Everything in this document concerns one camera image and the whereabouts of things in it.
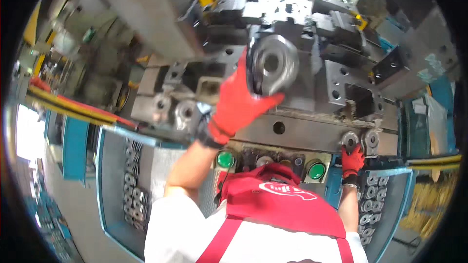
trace yellow cable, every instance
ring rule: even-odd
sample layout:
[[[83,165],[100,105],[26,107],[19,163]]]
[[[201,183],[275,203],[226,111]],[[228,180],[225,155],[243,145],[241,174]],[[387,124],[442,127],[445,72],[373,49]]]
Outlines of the yellow cable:
[[[51,103],[54,103],[56,105],[59,105],[61,107],[67,108],[67,109],[70,109],[71,111],[75,111],[75,112],[78,112],[80,114],[87,115],[90,118],[102,119],[102,120],[107,121],[109,123],[115,123],[116,120],[117,120],[116,118],[114,118],[112,116],[107,116],[107,115],[104,115],[104,114],[101,114],[101,113],[98,113],[98,112],[95,112],[95,111],[91,111],[91,110],[85,109],[85,108],[83,108],[80,105],[77,105],[75,103],[71,103],[71,102],[68,102],[68,101],[66,101],[64,99],[58,98],[57,96],[54,96],[54,95],[52,95],[52,94],[50,94],[50,93],[48,93],[46,91],[43,91],[43,90],[41,90],[41,89],[39,89],[37,87],[29,86],[28,90],[30,90],[33,94],[48,100]]]
[[[434,157],[429,159],[421,159],[421,160],[408,160],[408,164],[412,165],[428,165],[428,164],[441,164],[441,163],[454,163],[461,161],[461,155],[450,155],[444,157]]]
[[[457,169],[460,167],[459,163],[448,163],[445,165],[421,165],[421,166],[409,166],[409,169],[439,169],[439,170],[444,170],[444,169]]]
[[[56,111],[62,115],[67,115],[67,116],[70,116],[72,118],[75,118],[75,119],[78,119],[78,120],[81,120],[81,121],[85,121],[85,122],[89,122],[91,124],[94,124],[94,125],[98,125],[98,126],[101,126],[101,125],[109,125],[109,126],[112,126],[111,123],[106,123],[106,122],[103,122],[101,120],[96,120],[96,119],[92,119],[92,118],[88,118],[88,117],[85,117],[83,115],[80,115],[80,114],[76,114],[74,112],[71,112],[71,111],[67,111],[67,110],[64,110],[62,108],[59,108],[59,107],[56,107],[54,106],[53,104],[51,103],[48,103],[48,102],[45,102],[43,100],[40,100],[40,99],[36,99],[35,97],[33,96],[26,96],[26,99],[30,98],[31,101],[34,101],[34,102],[37,102],[39,104],[41,104],[42,106],[44,106],[45,108],[48,108],[48,109],[51,109],[53,111]]]

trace blue panel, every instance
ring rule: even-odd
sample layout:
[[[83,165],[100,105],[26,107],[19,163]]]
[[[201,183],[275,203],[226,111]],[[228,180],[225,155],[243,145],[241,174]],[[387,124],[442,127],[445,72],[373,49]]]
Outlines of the blue panel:
[[[49,122],[50,122],[50,110],[47,110],[45,113],[45,126],[44,126],[44,139],[47,138],[47,132],[49,129]]]
[[[324,198],[332,207],[338,209],[341,198],[341,167],[334,167],[335,155],[333,155],[330,167],[328,168],[327,182],[325,184]]]
[[[89,123],[66,117],[63,136],[63,177],[84,180],[86,174],[86,141]]]
[[[443,75],[430,84],[432,97],[447,110],[447,142],[449,153],[455,153],[455,132],[453,129],[453,91],[450,80]]]

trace red work glove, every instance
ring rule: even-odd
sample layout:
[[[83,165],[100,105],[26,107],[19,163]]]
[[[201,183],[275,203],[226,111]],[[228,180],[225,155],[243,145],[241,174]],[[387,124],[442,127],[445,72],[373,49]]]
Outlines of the red work glove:
[[[361,145],[358,143],[352,153],[348,155],[346,147],[341,148],[341,159],[343,178],[348,178],[349,175],[357,175],[358,171],[364,166],[364,154],[362,153]]]
[[[211,136],[219,144],[226,144],[237,130],[284,99],[282,93],[265,97],[250,94],[246,80],[246,55],[247,49],[244,49],[237,70],[221,84],[216,112],[208,123]]]

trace stack of metal parts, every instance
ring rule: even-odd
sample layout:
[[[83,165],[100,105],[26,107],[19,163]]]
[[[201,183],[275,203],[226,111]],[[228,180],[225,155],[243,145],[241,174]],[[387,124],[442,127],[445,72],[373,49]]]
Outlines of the stack of metal parts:
[[[125,221],[137,230],[146,232],[148,211],[148,193],[137,186],[139,160],[142,144],[127,137],[126,139],[126,173],[124,184]]]
[[[372,235],[378,225],[376,223],[382,217],[388,181],[388,176],[368,177],[366,180],[366,186],[359,199],[358,234],[363,246],[372,241]]]
[[[346,147],[348,153],[353,152],[356,145],[361,144],[363,154],[366,158],[377,157],[380,143],[379,132],[374,129],[367,129],[361,134],[359,139],[358,135],[353,131],[348,131],[343,134],[341,138],[341,145]]]

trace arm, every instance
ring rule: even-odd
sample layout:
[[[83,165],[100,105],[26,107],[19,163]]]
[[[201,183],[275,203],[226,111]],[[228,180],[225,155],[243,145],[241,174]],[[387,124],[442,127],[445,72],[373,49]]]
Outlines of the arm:
[[[343,192],[341,195],[338,215],[343,221],[344,230],[357,232],[359,222],[358,210],[358,171],[364,166],[364,154],[360,144],[348,155],[345,147],[341,149],[343,169]]]
[[[186,195],[196,201],[198,189],[206,178],[210,164],[229,138],[255,118],[283,101],[284,95],[252,96],[247,89],[246,50],[238,61],[237,70],[221,85],[216,112],[204,132],[210,142],[195,141],[172,166],[164,196]],[[216,144],[210,148],[206,144]]]
[[[196,202],[198,189],[217,153],[217,149],[204,147],[196,140],[172,166],[164,196],[186,195]]]

